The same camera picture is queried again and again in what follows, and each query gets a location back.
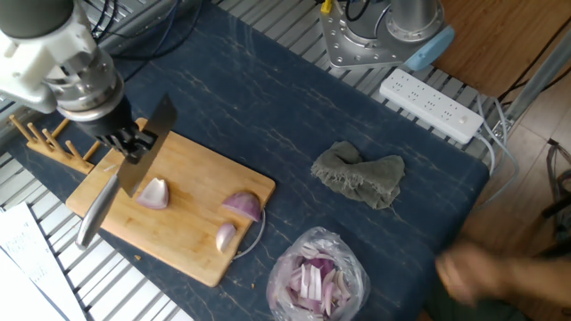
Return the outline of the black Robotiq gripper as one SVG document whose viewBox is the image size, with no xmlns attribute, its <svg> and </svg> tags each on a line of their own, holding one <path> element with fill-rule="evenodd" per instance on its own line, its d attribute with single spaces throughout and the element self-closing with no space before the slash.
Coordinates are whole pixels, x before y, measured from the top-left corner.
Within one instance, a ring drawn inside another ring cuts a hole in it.
<svg viewBox="0 0 571 321">
<path fill-rule="evenodd" d="M 157 135 L 148 130 L 139 131 L 134 125 L 131 105 L 124 96 L 118 105 L 99 119 L 80 121 L 77 126 L 84 132 L 108 147 L 117 151 L 126 151 L 129 163 L 138 164 L 148 154 L 157 140 Z"/>
</svg>

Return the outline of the person's bare hand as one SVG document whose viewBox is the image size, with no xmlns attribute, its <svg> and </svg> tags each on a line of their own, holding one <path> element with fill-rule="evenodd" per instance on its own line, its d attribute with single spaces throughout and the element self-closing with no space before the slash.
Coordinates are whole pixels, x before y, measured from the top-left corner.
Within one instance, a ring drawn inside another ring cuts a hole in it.
<svg viewBox="0 0 571 321">
<path fill-rule="evenodd" d="M 453 245 L 435 261 L 448 294 L 475 306 L 481 299 L 504 298 L 509 294 L 506 260 L 472 243 Z"/>
</svg>

